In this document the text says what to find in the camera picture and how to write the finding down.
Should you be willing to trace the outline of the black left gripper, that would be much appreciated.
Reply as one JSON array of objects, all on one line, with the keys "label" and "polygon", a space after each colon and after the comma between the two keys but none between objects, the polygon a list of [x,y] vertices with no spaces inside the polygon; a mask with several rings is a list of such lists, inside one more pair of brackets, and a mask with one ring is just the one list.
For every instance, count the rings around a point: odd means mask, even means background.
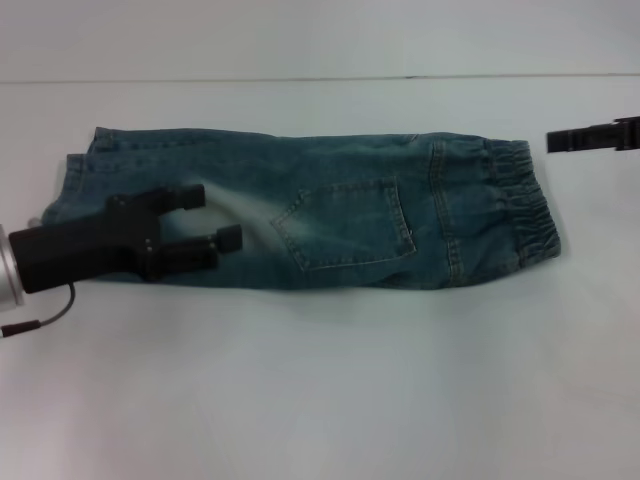
[{"label": "black left gripper", "polygon": [[153,278],[216,269],[243,248],[240,225],[161,245],[159,217],[206,204],[202,184],[113,196],[98,213],[9,235],[23,290],[37,293],[110,273]]}]

